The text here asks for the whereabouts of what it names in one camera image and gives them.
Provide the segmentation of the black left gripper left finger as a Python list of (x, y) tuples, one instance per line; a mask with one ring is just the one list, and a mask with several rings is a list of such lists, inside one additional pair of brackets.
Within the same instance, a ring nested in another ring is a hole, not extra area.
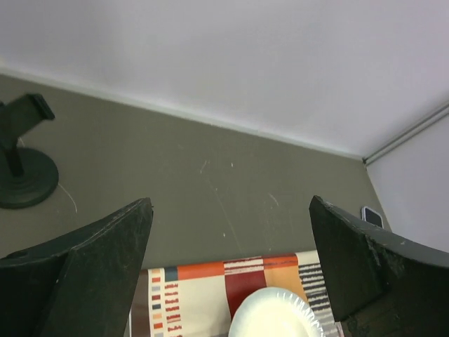
[(1, 259), (2, 336), (122, 336), (153, 208), (112, 214)]

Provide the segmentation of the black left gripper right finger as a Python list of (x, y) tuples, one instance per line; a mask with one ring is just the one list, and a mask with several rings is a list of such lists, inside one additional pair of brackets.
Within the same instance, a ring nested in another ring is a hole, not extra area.
[(448, 335), (448, 253), (318, 196), (309, 214), (330, 306), (346, 336)]

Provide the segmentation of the phone with lilac case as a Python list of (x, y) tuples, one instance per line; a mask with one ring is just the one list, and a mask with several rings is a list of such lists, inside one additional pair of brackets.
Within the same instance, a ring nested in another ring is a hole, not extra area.
[(380, 228), (384, 227), (382, 216), (367, 206), (361, 208), (361, 218), (372, 225), (376, 225)]

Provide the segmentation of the black phone stand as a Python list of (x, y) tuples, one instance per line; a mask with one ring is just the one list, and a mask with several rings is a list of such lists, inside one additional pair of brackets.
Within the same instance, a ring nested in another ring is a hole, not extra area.
[(1, 208), (25, 209), (49, 198), (59, 183), (55, 162), (39, 150), (18, 145), (21, 138), (55, 115), (41, 94), (26, 93), (1, 103)]

